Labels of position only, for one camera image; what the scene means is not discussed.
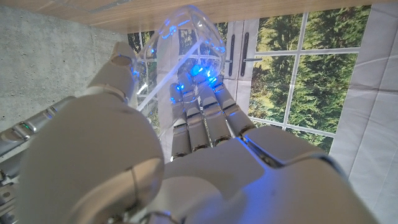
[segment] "robotic hand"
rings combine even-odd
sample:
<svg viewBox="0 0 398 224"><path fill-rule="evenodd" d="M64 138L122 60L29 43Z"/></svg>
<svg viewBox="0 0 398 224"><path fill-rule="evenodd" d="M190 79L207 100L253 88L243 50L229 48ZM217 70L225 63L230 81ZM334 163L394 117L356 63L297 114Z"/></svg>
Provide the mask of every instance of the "robotic hand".
<svg viewBox="0 0 398 224"><path fill-rule="evenodd" d="M172 61L177 29L194 30L197 42ZM183 67L190 57L200 63ZM145 82L141 101L137 85L154 59L156 81ZM255 128L223 84L224 60L220 35L193 6L167 19L137 62L130 46L117 43L85 96L66 104L25 153L20 222L376 223L322 150ZM166 165L143 115L155 95L159 114L172 116Z"/></svg>

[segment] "door handle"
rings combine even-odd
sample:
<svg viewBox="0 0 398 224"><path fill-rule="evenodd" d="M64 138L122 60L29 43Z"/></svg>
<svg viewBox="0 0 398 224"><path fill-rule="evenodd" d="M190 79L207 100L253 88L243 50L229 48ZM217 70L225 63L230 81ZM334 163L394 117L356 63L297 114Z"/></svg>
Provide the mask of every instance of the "door handle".
<svg viewBox="0 0 398 224"><path fill-rule="evenodd" d="M248 45L249 45L249 32L246 32L244 34L244 42L243 42L241 76L244 76L244 71L246 69L246 57L248 56Z"/></svg>
<svg viewBox="0 0 398 224"><path fill-rule="evenodd" d="M228 62L227 62L227 60L225 61L227 63L231 63L229 65L228 76L232 75L232 65L233 65L233 60L234 60L234 48L235 48L235 34L233 34L231 37L231 50L229 52L229 60L228 60Z"/></svg>
<svg viewBox="0 0 398 224"><path fill-rule="evenodd" d="M246 58L243 59L243 62L260 62L262 61L262 58Z"/></svg>

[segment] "green tree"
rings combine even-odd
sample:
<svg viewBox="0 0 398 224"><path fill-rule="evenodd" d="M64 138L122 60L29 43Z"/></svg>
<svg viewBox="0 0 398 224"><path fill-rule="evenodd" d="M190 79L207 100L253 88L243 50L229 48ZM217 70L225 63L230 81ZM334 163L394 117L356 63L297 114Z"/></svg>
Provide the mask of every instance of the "green tree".
<svg viewBox="0 0 398 224"><path fill-rule="evenodd" d="M359 47L370 6L311 12L308 15L303 49Z"/></svg>
<svg viewBox="0 0 398 224"><path fill-rule="evenodd" d="M261 18L257 51L295 50L299 42L302 14Z"/></svg>
<svg viewBox="0 0 398 224"><path fill-rule="evenodd" d="M283 122L294 56L268 57L263 60L253 68L249 115ZM254 103L266 104L266 101L269 102L268 106L264 106L263 111L257 111Z"/></svg>
<svg viewBox="0 0 398 224"><path fill-rule="evenodd" d="M129 45L134 50L134 53L138 54L141 50L141 43L139 41L139 33L128 34Z"/></svg>
<svg viewBox="0 0 398 224"><path fill-rule="evenodd" d="M301 56L289 124L334 133L355 60L356 54Z"/></svg>
<svg viewBox="0 0 398 224"><path fill-rule="evenodd" d="M189 51L189 49L191 49L191 47L197 42L197 36L194 30L179 29L178 38L180 41L180 55L185 55Z"/></svg>
<svg viewBox="0 0 398 224"><path fill-rule="evenodd" d="M226 44L226 34L228 33L228 23L227 22L219 22L214 24L220 33L221 38L223 39L224 44Z"/></svg>

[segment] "white robotic hand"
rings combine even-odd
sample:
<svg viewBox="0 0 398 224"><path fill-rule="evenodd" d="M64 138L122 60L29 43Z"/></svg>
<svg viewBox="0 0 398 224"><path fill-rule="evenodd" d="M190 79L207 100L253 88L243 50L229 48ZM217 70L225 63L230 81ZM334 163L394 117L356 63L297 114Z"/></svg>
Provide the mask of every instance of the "white robotic hand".
<svg viewBox="0 0 398 224"><path fill-rule="evenodd" d="M178 83L170 86L176 121L171 161L198 149L215 147L233 136L242 137L255 128L225 88L223 77L208 81L206 70L199 65L194 65L191 71L191 74L181 73Z"/></svg>
<svg viewBox="0 0 398 224"><path fill-rule="evenodd" d="M134 52L118 42L86 95L43 127L21 166L21 223L105 223L144 207L163 176L160 142L127 106Z"/></svg>

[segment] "blue led light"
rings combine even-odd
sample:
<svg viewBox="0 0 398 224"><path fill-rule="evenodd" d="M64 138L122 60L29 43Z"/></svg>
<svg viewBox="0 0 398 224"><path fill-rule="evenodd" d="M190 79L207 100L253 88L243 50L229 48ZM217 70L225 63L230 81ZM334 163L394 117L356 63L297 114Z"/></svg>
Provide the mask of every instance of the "blue led light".
<svg viewBox="0 0 398 224"><path fill-rule="evenodd" d="M176 31L176 26L170 26L169 31L170 31L170 33L173 35L173 31L174 31L174 32Z"/></svg>
<svg viewBox="0 0 398 224"><path fill-rule="evenodd" d="M189 22L189 21L190 21L189 19L186 20L186 21L183 21L183 22L181 22L178 26L182 26L182 25L186 24L186 23Z"/></svg>
<svg viewBox="0 0 398 224"><path fill-rule="evenodd" d="M199 72L201 72L203 70L203 68L199 65L194 65L191 69L191 75L192 76L196 76L199 74Z"/></svg>
<svg viewBox="0 0 398 224"><path fill-rule="evenodd" d="M166 36L162 36L163 39L167 39L170 34L167 34Z"/></svg>

